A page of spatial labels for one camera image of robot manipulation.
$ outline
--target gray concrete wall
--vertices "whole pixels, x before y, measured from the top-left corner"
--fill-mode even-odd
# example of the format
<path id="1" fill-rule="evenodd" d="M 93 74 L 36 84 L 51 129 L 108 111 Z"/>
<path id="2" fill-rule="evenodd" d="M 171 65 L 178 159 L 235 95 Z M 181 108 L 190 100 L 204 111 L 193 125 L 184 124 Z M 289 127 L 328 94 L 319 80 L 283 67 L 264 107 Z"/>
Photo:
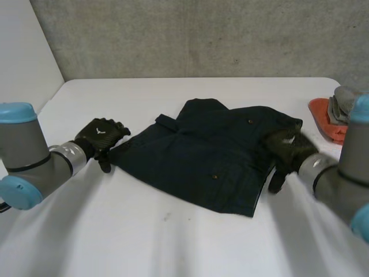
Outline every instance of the gray concrete wall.
<path id="1" fill-rule="evenodd" d="M 65 80 L 330 77 L 369 88 L 368 0 L 31 0 Z"/>

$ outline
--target white wall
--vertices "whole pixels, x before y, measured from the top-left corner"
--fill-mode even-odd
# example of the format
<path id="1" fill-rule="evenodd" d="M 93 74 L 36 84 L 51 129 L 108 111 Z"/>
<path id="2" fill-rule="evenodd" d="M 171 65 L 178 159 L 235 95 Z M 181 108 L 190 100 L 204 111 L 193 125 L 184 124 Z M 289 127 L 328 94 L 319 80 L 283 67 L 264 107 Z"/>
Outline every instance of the white wall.
<path id="1" fill-rule="evenodd" d="M 39 112 L 64 83 L 28 0 L 0 0 L 0 102 Z"/>

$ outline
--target gray cloth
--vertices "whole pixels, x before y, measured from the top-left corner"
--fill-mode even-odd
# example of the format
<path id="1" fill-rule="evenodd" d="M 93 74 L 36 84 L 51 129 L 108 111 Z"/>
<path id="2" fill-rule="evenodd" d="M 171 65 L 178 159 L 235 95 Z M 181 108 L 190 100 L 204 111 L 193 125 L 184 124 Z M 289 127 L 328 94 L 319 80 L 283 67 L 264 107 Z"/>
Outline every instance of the gray cloth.
<path id="1" fill-rule="evenodd" d="M 349 115 L 342 111 L 335 95 L 332 97 L 332 112 L 338 122 L 349 123 Z"/>
<path id="2" fill-rule="evenodd" d="M 347 125 L 346 122 L 344 121 L 339 121 L 336 119 L 336 117 L 333 114 L 333 97 L 329 98 L 329 103 L 328 103 L 328 116 L 330 119 L 330 123 L 333 125 Z"/>
<path id="3" fill-rule="evenodd" d="M 362 94 L 365 94 L 365 92 L 343 85 L 334 90 L 332 112 L 338 122 L 350 122 L 350 112 L 353 109 L 355 100 Z"/>
<path id="4" fill-rule="evenodd" d="M 347 115 L 349 115 L 353 109 L 356 98 L 362 94 L 364 93 L 357 89 L 345 87 L 343 85 L 334 90 L 334 95 L 337 98 L 339 107 Z"/>

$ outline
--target orange cloth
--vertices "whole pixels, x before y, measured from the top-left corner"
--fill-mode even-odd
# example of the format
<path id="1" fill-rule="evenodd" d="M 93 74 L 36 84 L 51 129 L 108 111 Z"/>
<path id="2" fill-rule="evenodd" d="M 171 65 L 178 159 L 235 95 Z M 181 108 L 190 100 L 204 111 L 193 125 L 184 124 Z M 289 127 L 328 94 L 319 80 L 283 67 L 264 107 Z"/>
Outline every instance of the orange cloth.
<path id="1" fill-rule="evenodd" d="M 310 101 L 309 109 L 323 132 L 333 139 L 334 143 L 343 145 L 347 126 L 330 124 L 328 116 L 328 99 L 316 98 Z"/>

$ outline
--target light blue joint cap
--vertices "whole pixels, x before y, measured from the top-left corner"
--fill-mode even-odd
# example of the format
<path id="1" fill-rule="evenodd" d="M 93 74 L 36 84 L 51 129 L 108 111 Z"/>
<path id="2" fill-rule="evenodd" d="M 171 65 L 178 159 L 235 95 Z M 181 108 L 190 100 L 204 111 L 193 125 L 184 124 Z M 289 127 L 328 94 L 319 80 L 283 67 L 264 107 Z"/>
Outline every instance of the light blue joint cap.
<path id="1" fill-rule="evenodd" d="M 350 117 L 353 122 L 369 123 L 369 94 L 364 94 L 356 99 Z"/>
<path id="2" fill-rule="evenodd" d="M 0 103 L 0 124 L 17 124 L 37 119 L 33 107 L 29 103 Z"/>
<path id="3" fill-rule="evenodd" d="M 15 209 L 31 209 L 43 200 L 35 186 L 16 176 L 6 176 L 0 181 L 0 197 Z"/>
<path id="4" fill-rule="evenodd" d="M 362 237 L 369 244 L 369 204 L 359 209 L 351 221 L 354 234 Z"/>

